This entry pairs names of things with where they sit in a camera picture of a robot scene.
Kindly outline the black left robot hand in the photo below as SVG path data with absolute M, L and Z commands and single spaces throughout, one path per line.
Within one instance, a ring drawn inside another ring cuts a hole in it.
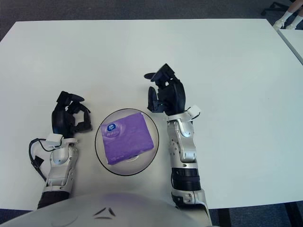
M 73 138 L 76 133 L 92 130 L 90 110 L 82 104 L 84 98 L 62 91 L 52 112 L 53 133 L 61 134 L 64 138 Z M 74 115 L 83 112 L 83 121 L 75 122 Z

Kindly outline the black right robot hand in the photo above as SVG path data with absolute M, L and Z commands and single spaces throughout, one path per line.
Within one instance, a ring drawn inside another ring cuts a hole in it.
M 144 78 L 154 82 L 158 87 L 157 90 L 149 87 L 147 106 L 149 111 L 165 113 L 167 116 L 185 111 L 184 86 L 168 64 L 164 64 L 157 72 L 145 74 Z

